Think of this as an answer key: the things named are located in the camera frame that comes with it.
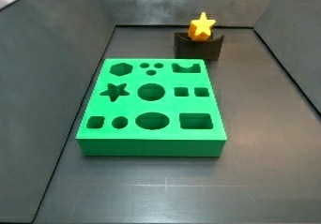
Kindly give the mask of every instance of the shape sorter board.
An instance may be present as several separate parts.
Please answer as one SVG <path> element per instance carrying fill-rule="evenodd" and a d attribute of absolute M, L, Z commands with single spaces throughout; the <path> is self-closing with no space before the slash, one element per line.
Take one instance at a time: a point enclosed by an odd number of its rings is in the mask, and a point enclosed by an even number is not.
<path fill-rule="evenodd" d="M 203 60 L 106 60 L 77 134 L 86 156 L 220 157 L 227 139 Z"/>

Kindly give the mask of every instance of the star-shaped hole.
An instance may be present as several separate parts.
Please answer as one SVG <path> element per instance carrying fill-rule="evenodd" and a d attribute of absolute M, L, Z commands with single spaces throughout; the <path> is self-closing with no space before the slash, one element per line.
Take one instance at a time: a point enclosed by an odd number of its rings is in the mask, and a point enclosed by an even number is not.
<path fill-rule="evenodd" d="M 114 85 L 109 84 L 109 89 L 101 93 L 101 96 L 110 96 L 110 101 L 114 102 L 121 96 L 129 96 L 130 93 L 126 91 L 126 84 Z"/>

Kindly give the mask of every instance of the gray floor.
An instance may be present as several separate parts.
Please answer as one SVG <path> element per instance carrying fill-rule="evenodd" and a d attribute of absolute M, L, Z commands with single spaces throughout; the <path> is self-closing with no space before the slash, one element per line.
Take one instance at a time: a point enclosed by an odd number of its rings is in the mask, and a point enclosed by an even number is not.
<path fill-rule="evenodd" d="M 106 57 L 173 58 L 182 31 L 117 28 Z M 224 155 L 83 157 L 82 111 L 37 223 L 321 221 L 320 117 L 253 31 L 215 33 L 227 35 L 209 65 Z"/>

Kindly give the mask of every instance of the side wall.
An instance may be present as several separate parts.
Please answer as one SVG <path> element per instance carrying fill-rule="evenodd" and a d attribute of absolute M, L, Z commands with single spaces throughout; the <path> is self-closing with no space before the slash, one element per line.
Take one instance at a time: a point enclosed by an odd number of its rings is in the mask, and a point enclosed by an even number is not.
<path fill-rule="evenodd" d="M 31 222 L 114 24 L 97 0 L 0 12 L 0 222 Z"/>
<path fill-rule="evenodd" d="M 273 0 L 255 30 L 321 112 L 321 0 Z"/>
<path fill-rule="evenodd" d="M 189 25 L 207 11 L 221 26 L 253 27 L 272 0 L 104 0 L 121 25 Z"/>

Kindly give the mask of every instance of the yellow star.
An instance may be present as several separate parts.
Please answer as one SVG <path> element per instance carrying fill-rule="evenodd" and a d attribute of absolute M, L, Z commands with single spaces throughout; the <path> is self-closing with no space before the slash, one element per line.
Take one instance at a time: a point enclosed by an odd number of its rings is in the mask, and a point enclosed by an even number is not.
<path fill-rule="evenodd" d="M 207 41 L 212 35 L 212 27 L 216 24 L 216 20 L 209 20 L 207 13 L 203 12 L 200 20 L 192 20 L 189 37 L 196 41 Z"/>

